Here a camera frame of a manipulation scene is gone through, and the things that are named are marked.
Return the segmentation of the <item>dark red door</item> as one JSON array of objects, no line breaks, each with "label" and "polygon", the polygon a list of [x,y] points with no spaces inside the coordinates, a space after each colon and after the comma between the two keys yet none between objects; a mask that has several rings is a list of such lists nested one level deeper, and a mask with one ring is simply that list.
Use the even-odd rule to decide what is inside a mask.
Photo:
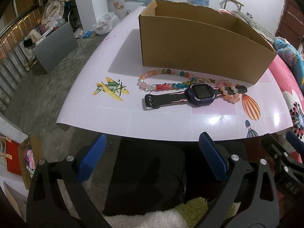
[{"label": "dark red door", "polygon": [[303,12],[295,0],[285,0],[276,36],[285,38],[296,49],[300,47],[303,38]]}]

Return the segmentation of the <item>blue pink smartwatch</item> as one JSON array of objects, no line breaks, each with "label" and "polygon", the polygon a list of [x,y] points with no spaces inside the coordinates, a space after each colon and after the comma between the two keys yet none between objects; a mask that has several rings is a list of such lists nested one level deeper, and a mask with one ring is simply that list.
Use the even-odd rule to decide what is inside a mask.
[{"label": "blue pink smartwatch", "polygon": [[189,103],[194,106],[210,105],[215,99],[225,98],[226,94],[220,88],[213,88],[205,83],[190,85],[185,91],[160,95],[145,95],[147,108],[158,109],[162,106]]}]

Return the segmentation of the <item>pink floral blanket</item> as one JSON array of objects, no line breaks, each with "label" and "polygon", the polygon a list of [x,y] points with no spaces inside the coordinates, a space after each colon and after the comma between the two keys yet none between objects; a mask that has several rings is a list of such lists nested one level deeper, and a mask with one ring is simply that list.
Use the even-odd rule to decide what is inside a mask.
[{"label": "pink floral blanket", "polygon": [[291,131],[298,139],[303,141],[303,95],[301,89],[292,72],[280,56],[275,56],[273,62],[269,66],[269,70],[280,87],[292,121],[291,128],[277,133],[279,142],[291,155],[291,158],[301,163],[302,159],[300,154],[296,152],[285,138],[286,133]]}]

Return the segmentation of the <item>grey panel on floor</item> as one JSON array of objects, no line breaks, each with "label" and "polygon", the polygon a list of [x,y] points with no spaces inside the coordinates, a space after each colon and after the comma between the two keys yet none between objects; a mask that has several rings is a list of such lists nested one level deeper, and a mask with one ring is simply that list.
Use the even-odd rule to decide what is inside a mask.
[{"label": "grey panel on floor", "polygon": [[50,73],[77,47],[72,27],[67,22],[35,46],[33,52],[45,71]]}]

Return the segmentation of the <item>metal balcony railing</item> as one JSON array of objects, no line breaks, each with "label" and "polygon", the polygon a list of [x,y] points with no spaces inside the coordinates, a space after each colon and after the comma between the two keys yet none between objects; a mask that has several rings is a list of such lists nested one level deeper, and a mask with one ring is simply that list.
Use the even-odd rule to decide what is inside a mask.
[{"label": "metal balcony railing", "polygon": [[35,4],[1,30],[1,114],[5,114],[22,78],[35,64],[36,57],[24,46],[31,30],[40,32],[44,9]]}]

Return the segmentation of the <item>brown paper bag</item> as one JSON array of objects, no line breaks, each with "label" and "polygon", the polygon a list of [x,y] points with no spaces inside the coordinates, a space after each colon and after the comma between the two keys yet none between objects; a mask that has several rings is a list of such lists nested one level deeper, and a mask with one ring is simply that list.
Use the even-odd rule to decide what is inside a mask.
[{"label": "brown paper bag", "polygon": [[19,144],[17,152],[23,182],[25,188],[29,190],[38,161],[44,158],[40,139],[32,135],[29,136]]}]

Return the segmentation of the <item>blue patterned blanket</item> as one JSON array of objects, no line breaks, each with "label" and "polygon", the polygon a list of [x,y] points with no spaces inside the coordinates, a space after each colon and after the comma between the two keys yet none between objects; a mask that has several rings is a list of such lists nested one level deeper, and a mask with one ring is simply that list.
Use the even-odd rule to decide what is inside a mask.
[{"label": "blue patterned blanket", "polygon": [[303,89],[303,59],[301,58],[300,53],[294,46],[281,37],[276,38],[274,47],[277,54],[294,75],[299,87]]}]

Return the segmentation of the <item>pile of clothes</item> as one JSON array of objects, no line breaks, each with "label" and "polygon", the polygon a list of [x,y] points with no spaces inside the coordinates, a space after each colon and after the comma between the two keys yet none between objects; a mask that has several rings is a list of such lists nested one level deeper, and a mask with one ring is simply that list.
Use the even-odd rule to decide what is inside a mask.
[{"label": "pile of clothes", "polygon": [[44,25],[46,29],[49,29],[51,27],[51,18],[57,15],[63,17],[64,3],[69,1],[70,0],[48,0],[42,15],[41,25]]}]

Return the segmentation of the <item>wooden chair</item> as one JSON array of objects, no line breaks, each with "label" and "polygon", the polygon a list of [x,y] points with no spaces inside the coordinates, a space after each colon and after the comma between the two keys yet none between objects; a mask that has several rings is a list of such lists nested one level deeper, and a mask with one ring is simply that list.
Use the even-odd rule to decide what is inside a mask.
[{"label": "wooden chair", "polygon": [[244,4],[242,4],[238,0],[225,0],[223,9],[227,8],[227,3],[228,2],[234,3],[236,5],[238,11],[241,11],[242,7],[244,7]]}]

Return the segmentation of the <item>white plastic bag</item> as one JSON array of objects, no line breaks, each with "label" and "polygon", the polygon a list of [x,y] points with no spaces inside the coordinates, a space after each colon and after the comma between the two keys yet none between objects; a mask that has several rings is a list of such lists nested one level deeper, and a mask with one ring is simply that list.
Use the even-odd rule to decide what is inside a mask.
[{"label": "white plastic bag", "polygon": [[117,26],[120,22],[120,19],[114,12],[106,13],[97,24],[93,25],[93,31],[95,31],[98,35],[105,35],[110,33],[110,31]]}]

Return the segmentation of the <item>brown cardboard box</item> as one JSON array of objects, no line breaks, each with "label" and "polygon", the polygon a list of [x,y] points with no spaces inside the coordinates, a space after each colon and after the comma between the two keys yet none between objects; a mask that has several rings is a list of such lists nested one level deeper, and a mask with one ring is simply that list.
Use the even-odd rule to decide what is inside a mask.
[{"label": "brown cardboard box", "polygon": [[153,0],[139,15],[142,62],[257,83],[273,47],[238,17],[212,8]]}]

